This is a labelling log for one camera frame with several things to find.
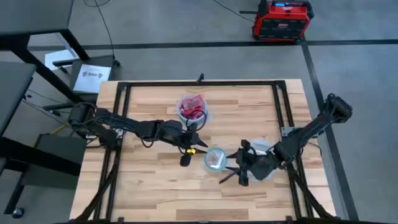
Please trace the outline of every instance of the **metal bracket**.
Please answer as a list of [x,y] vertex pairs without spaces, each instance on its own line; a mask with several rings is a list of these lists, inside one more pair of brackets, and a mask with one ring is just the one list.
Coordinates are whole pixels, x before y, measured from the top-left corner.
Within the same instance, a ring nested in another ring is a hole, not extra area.
[[117,90],[124,90],[128,84],[128,82],[118,82]]
[[275,84],[281,89],[286,90],[286,82],[285,80],[276,80]]
[[198,85],[201,85],[201,81],[204,80],[204,79],[205,79],[205,74],[203,74],[203,73],[200,74],[200,76],[199,76],[199,78],[198,78],[198,80],[197,80],[197,84],[198,84]]
[[124,217],[119,217],[118,224],[123,224],[123,223],[124,223]]
[[[280,128],[280,133],[282,134],[282,137],[287,137],[289,135],[289,133],[291,133],[292,131],[295,131],[297,129],[300,129],[300,128],[301,127],[281,127]],[[323,131],[318,133],[318,134],[315,134],[314,136],[312,136],[312,138],[317,138],[322,133],[323,133]]]
[[291,217],[291,216],[286,216],[286,223],[287,223],[287,224],[293,224],[293,217]]

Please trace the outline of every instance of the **concrete floor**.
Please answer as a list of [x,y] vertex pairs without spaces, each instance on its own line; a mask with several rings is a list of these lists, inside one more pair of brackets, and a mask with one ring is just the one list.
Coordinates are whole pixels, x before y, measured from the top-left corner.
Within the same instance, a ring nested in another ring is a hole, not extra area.
[[[258,0],[220,0],[235,11],[255,11]],[[306,32],[307,40],[398,39],[395,0],[312,1],[315,18]],[[101,7],[114,44],[159,42],[203,42],[252,40],[252,24],[211,0],[112,0]],[[253,15],[244,15],[253,19]],[[96,8],[75,1],[70,29],[82,45],[109,44]],[[33,36],[31,46],[61,45],[53,34]],[[89,55],[109,54],[91,50]],[[44,61],[49,52],[35,51]],[[354,108],[354,116],[335,125],[336,141],[353,194],[359,218],[398,223],[398,193],[395,158],[398,157],[397,45],[352,45],[310,47],[323,95],[342,96]],[[228,78],[301,78],[312,116],[318,114],[315,94],[301,46],[223,47],[193,49],[115,50],[122,63],[118,80]],[[0,52],[1,61],[20,61],[10,52]],[[63,73],[57,72],[65,81]],[[38,74],[31,90],[66,101]],[[51,104],[39,96],[38,105]],[[21,104],[5,135],[32,144],[40,133],[58,123]],[[324,148],[323,162],[338,215],[344,217],[336,174]],[[4,209],[18,178],[5,172],[0,177],[0,210]],[[73,190],[26,187],[19,206],[25,216],[13,220],[0,215],[1,223],[54,223],[68,219]]]

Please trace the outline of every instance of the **paper sign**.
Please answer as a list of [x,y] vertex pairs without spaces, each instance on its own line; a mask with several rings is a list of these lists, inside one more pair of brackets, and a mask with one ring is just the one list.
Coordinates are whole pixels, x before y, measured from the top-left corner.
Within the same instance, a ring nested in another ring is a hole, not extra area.
[[110,73],[111,67],[83,64],[73,91],[98,93],[100,92],[101,82],[108,81]]

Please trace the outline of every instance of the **wheel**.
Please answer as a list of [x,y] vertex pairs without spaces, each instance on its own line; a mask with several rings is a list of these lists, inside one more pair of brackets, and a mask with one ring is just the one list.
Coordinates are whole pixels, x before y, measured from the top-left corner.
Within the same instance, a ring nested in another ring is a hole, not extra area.
[[120,67],[120,62],[118,60],[114,60],[113,65],[116,67]]
[[13,218],[21,218],[25,213],[25,210],[23,208],[15,208],[15,210],[12,212],[12,217]]

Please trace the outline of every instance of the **red object in bowl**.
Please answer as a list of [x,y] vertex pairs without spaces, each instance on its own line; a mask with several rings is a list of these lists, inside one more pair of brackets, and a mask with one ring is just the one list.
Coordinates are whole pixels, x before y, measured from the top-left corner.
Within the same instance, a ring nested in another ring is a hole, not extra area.
[[205,100],[201,95],[196,95],[192,98],[185,98],[182,100],[180,106],[180,113],[187,119],[198,119],[203,116],[205,112]]

